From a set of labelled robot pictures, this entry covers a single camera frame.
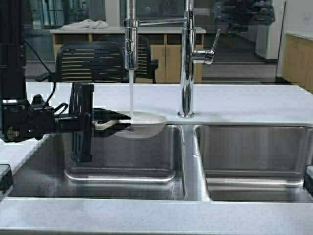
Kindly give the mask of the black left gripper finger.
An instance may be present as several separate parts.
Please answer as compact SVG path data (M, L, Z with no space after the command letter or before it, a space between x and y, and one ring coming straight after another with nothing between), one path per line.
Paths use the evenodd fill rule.
M127 129L128 127L131 126L130 123L119 123L119 122L106 122L106 123L99 123L95 122L93 124L94 126L94 131L96 133L109 133L109 134L114 134L119 131L123 131Z
M103 108L93 108L92 115L94 121L101 121L104 123L109 121L131 120L131 117L128 115Z

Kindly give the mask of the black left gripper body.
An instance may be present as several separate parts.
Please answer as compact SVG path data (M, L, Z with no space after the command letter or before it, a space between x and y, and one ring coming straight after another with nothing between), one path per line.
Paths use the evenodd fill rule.
M71 86L69 113L55 117L56 132L71 134L71 158L76 162L92 161L93 92L93 84L74 82Z

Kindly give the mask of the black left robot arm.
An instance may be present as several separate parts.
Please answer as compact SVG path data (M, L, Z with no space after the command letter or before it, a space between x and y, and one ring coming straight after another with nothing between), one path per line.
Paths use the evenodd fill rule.
M94 86L73 83L70 102L59 114L40 94L27 98L23 2L0 3L0 137L6 143L41 140L46 134L70 133L72 158L90 162L93 134L109 137L129 127L130 117L115 111L93 107Z

